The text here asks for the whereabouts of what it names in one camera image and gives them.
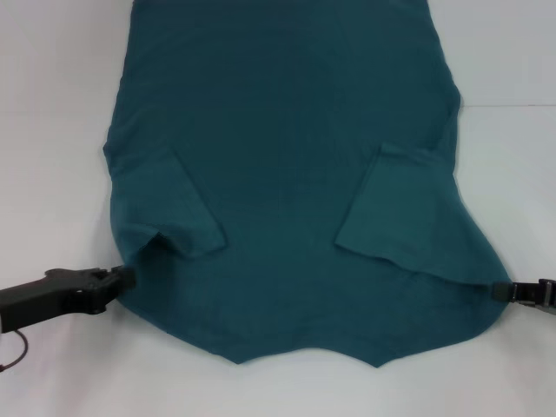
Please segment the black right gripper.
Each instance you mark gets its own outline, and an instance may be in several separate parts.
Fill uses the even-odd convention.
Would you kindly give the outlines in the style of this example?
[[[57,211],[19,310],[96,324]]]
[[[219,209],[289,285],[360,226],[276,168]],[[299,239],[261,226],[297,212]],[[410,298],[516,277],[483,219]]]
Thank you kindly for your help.
[[[539,283],[497,282],[494,285],[496,301],[518,303],[521,305],[537,305],[537,309],[556,315],[555,280],[539,280]]]

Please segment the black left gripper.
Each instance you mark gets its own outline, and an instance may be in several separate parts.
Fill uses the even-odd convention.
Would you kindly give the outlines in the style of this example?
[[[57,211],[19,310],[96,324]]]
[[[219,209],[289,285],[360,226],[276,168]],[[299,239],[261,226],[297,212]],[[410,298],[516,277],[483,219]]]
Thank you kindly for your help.
[[[51,269],[40,280],[1,291],[1,331],[10,333],[66,314],[100,314],[135,286],[131,267]]]

